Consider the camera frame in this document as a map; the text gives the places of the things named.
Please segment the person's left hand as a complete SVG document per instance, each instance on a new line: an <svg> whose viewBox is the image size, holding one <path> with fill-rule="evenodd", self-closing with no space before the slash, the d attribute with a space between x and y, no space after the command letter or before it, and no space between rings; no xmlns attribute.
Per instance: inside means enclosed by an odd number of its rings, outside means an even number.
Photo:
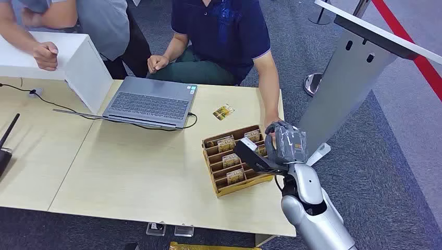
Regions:
<svg viewBox="0 0 442 250"><path fill-rule="evenodd" d="M282 121L279 116L277 115L266 115L264 118L263 127L266 129L268 126L270 126L273 122L279 122Z"/></svg>

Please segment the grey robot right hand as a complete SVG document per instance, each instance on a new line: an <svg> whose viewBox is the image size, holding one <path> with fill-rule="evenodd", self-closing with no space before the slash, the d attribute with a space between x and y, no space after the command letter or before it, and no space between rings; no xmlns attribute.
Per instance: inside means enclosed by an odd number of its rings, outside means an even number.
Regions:
<svg viewBox="0 0 442 250"><path fill-rule="evenodd" d="M288 122L278 121L272 122L265 134L265 147L270 160L279 165L307 162L306 132Z"/></svg>

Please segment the person's hand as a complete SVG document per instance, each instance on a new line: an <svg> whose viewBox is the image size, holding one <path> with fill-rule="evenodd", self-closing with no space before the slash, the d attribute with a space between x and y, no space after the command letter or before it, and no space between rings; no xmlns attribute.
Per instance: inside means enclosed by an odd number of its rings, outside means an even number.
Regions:
<svg viewBox="0 0 442 250"><path fill-rule="evenodd" d="M38 67L46 71L55 71L58 66L58 48L52 42L37 43L32 51Z"/></svg>

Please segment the person's right hand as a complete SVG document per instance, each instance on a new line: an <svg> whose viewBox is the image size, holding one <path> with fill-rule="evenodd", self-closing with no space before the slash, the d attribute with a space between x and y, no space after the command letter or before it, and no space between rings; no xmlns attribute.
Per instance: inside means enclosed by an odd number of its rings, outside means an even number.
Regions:
<svg viewBox="0 0 442 250"><path fill-rule="evenodd" d="M169 64L169 58L164 55L151 55L147 59L147 66L150 74L154 74Z"/></svg>

